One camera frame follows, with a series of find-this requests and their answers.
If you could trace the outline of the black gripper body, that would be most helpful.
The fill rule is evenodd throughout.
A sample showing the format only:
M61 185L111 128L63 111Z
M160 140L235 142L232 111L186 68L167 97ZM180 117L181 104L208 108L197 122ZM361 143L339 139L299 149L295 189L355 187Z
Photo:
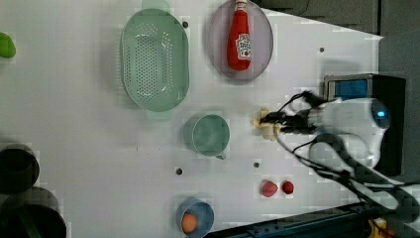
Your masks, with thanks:
M310 110L301 110L296 114L287 114L284 111L260 112L260 125L270 126L274 134L313 134L317 127L309 121Z

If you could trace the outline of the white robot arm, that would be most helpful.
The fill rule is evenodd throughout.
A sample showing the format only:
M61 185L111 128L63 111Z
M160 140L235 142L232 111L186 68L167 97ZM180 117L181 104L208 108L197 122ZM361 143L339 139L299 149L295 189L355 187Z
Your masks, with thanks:
M389 113L386 106L374 98L337 98L312 102L308 109L293 115L264 109L254 124L272 126L275 132L314 135L316 140L309 144L309 160L334 169L346 165L344 157L332 146L332 141L338 138L349 156L372 169L380 160L382 139L389 128Z

